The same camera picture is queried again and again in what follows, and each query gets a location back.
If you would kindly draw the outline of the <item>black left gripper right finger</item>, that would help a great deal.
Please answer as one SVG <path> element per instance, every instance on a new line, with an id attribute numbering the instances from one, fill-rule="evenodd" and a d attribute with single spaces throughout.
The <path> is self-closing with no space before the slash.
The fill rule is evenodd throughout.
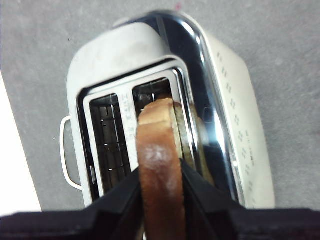
<path id="1" fill-rule="evenodd" d="M 246 209 L 180 161 L 189 240 L 318 240 L 320 213 L 308 208 Z"/>

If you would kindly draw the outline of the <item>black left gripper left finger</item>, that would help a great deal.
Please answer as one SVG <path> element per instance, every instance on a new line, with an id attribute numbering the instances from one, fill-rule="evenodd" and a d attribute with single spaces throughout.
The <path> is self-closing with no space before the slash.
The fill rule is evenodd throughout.
<path id="1" fill-rule="evenodd" d="M 143 235 L 137 169 L 82 210 L 20 212 L 0 219 L 2 240 L 141 240 Z"/>

